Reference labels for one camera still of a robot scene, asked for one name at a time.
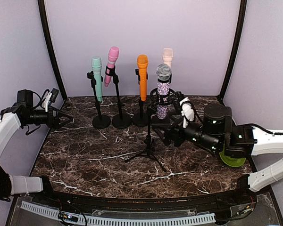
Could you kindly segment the glitter microphone with silver grille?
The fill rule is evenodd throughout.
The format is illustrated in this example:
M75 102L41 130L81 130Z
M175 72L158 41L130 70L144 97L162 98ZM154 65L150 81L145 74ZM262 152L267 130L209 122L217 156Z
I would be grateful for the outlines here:
M169 95L169 85L170 77L172 75L171 68L167 64L160 64L156 68L156 75L158 76L157 83L157 96L158 96L158 106L157 106L157 117L160 120L164 120L167 116L167 97Z

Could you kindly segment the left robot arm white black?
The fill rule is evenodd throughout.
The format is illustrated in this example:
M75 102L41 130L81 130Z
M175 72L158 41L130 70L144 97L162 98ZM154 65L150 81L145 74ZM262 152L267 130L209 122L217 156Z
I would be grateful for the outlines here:
M43 124L59 129L74 121L73 117L52 106L58 93L57 89L47 89L39 96L38 104L34 105L34 91L18 91L17 101L0 112L0 159L10 139L19 129L30 125L40 127ZM6 173L0 165L0 200L8 202L13 195L30 193L38 193L47 205L57 202L57 194L53 192L48 177L13 176Z

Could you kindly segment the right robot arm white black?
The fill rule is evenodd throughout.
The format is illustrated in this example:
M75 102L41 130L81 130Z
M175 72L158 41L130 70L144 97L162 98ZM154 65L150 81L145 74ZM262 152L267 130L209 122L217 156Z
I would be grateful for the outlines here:
M283 153L283 130L267 130L257 124L233 125L232 110L221 104L208 104L203 119L187 98L175 104L175 114L181 116L172 123L151 122L151 127L168 146L179 147L189 141L202 150L215 155L230 167L240 167L252 156ZM242 204L250 195L283 179L283 158L260 171L237 179L231 200Z

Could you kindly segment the black tripod stand with shock mount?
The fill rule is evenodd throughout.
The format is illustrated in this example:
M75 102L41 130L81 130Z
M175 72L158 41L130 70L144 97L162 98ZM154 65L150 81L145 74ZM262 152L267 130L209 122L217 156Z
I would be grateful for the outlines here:
M166 106L169 106L174 103L173 99L175 96L175 91L170 89L169 90L169 95L167 97L167 102L165 103ZM137 157L145 157L148 159L151 159L153 161L156 161L161 169L166 172L166 168L162 165L162 163L158 160L158 158L154 155L155 152L155 141L151 136L151 130L152 130L152 124L151 124L151 119L155 115L157 116L157 106L158 106L158 96L157 96L157 88L153 89L150 92L150 102L148 103L147 109L146 109L146 115L148 119L147 123L147 135L144 140L144 143L146 147L144 148L143 151L137 153L136 155L132 156L129 159L125 160L125 163L128 163L129 161L133 160L134 158Z

